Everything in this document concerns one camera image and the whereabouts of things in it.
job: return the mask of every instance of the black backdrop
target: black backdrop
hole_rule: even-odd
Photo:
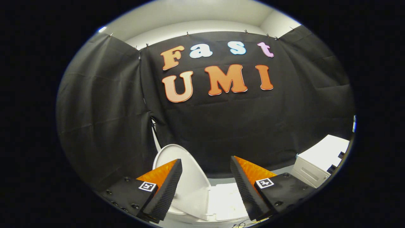
[[[395,22],[401,6],[349,1],[340,1],[340,7],[319,1],[271,4],[314,31],[342,61],[354,88],[358,125],[353,153],[331,183],[300,210],[269,227],[398,227],[401,159],[395,136],[400,121],[395,116],[402,112],[395,109],[399,100],[394,95],[400,88],[396,72],[400,46],[395,43],[400,30]],[[17,28],[14,45],[5,46],[10,54],[6,65],[16,72],[16,83],[7,91],[19,91],[15,100],[5,97],[4,111],[12,113],[3,135],[10,151],[15,151],[4,153],[8,166],[14,167],[5,173],[3,188],[7,227],[140,226],[101,201],[77,176],[61,149],[53,118],[61,76],[77,50],[95,28],[134,6],[133,2],[26,2],[6,11],[10,25]]]
[[[243,55],[230,53],[241,41]],[[267,57],[258,43],[274,53]],[[205,43],[213,54],[191,58],[190,47]],[[162,70],[160,53],[184,46],[179,65]],[[243,66],[248,90],[210,96],[205,67]],[[269,67],[274,88],[262,90],[256,65]],[[185,102],[166,98],[162,79],[193,71],[193,94]],[[175,80],[184,92],[183,80]],[[96,34],[76,54],[57,97],[61,144],[73,167],[97,190],[124,176],[151,170],[157,154],[150,118],[163,147],[179,144],[208,177],[232,177],[236,155],[268,170],[295,162],[327,134],[350,139],[354,100],[336,56],[304,26],[275,39],[245,32],[204,32],[136,50],[107,34]]]

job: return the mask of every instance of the black fabric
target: black fabric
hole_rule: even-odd
[[[229,41],[247,52],[234,55]],[[267,57],[258,43],[274,53]],[[210,57],[191,58],[190,48],[208,44]],[[184,46],[179,65],[167,71],[162,52]],[[210,96],[205,67],[224,73],[243,66],[246,92]],[[261,90],[256,65],[269,67],[274,88]],[[193,95],[185,102],[166,98],[162,79],[193,71]],[[243,32],[204,32],[135,50],[97,34],[77,53],[63,76],[57,98],[58,133],[74,169],[91,187],[103,190],[123,176],[151,170],[157,153],[150,118],[161,147],[186,148],[209,178],[232,177],[236,155],[268,170],[292,165],[297,153],[327,134],[349,139],[354,103],[347,76],[333,53],[305,27],[276,40]]]
[[[97,34],[67,67],[57,97],[58,134],[73,168],[100,191],[151,170],[157,154],[143,101],[140,52]]]
[[[227,43],[241,41],[247,52],[234,55]],[[274,53],[267,57],[258,43]],[[191,58],[190,48],[208,44],[210,57]],[[162,52],[184,46],[179,64],[163,71]],[[224,73],[232,64],[243,66],[246,92],[210,96],[205,67]],[[256,65],[269,67],[274,88],[260,89]],[[172,103],[162,79],[175,75],[177,94],[184,92],[180,73],[193,71],[193,95]],[[204,32],[165,40],[141,50],[141,77],[147,107],[157,121],[161,146],[186,148],[211,178],[231,177],[229,157],[236,155],[275,170],[331,134],[350,139],[354,102],[344,70],[333,53],[300,26],[280,40],[243,32]]]

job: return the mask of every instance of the toilet lid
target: toilet lid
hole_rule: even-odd
[[[156,155],[153,169],[174,159],[181,159],[183,172],[168,213],[189,214],[208,220],[208,196],[211,184],[201,167],[186,149],[175,144],[163,147]]]

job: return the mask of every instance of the white wall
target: white wall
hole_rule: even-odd
[[[296,28],[301,24],[290,18],[289,16],[273,10],[270,15],[262,22],[260,28],[268,33],[271,37],[281,37],[287,32],[291,31],[291,28]]]
[[[133,37],[126,41],[129,45],[137,49],[146,47],[146,44],[152,45],[170,38],[179,37],[193,33],[199,32],[214,32],[214,31],[235,31],[244,32],[247,30],[248,33],[256,33],[265,35],[261,28],[249,24],[243,24],[239,22],[228,22],[228,21],[191,21],[182,22],[177,24],[171,24],[168,26],[163,26],[150,30],[148,32],[142,33],[136,37]]]

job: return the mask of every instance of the white surface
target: white surface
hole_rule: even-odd
[[[217,221],[248,216],[236,183],[212,186],[209,201],[208,214],[215,214]]]
[[[177,184],[175,197],[168,213],[178,213],[172,207],[200,219],[207,220],[208,189],[211,187],[196,160],[183,147],[170,144],[156,155],[153,169],[174,159],[181,159],[183,173]]]
[[[338,155],[341,151],[345,153],[348,146],[348,140],[327,135],[315,146],[299,154],[298,157],[326,172],[332,164],[339,165],[341,159],[338,158]]]
[[[254,0],[157,0],[128,10],[100,27],[106,26],[106,34],[114,33],[122,41],[156,28],[190,21],[228,21],[259,27],[273,8]]]
[[[249,33],[281,37],[299,25],[289,16],[254,0],[156,0],[108,23],[103,33],[114,33],[115,38],[141,49],[146,43],[152,45],[186,32],[246,29]]]
[[[327,135],[319,143],[298,155],[291,174],[304,183],[318,188],[330,176],[331,165],[338,166],[340,152],[346,153],[349,141]]]
[[[216,21],[216,20],[206,20],[206,21],[191,21],[191,22],[181,22],[177,24],[171,24],[168,26],[156,28],[138,36],[135,36],[126,41],[127,44],[141,49],[148,45],[158,43],[167,39],[174,37],[184,36],[187,34],[199,33],[199,32],[215,32],[215,31],[235,31],[244,32],[247,30],[249,33],[256,33],[265,35],[266,33],[259,27],[243,24],[239,22],[228,22],[228,21]]]
[[[289,16],[274,10],[270,15],[263,21],[260,28],[268,33],[271,37],[281,37],[287,32],[291,31],[291,28],[296,28],[301,24],[296,22]]]

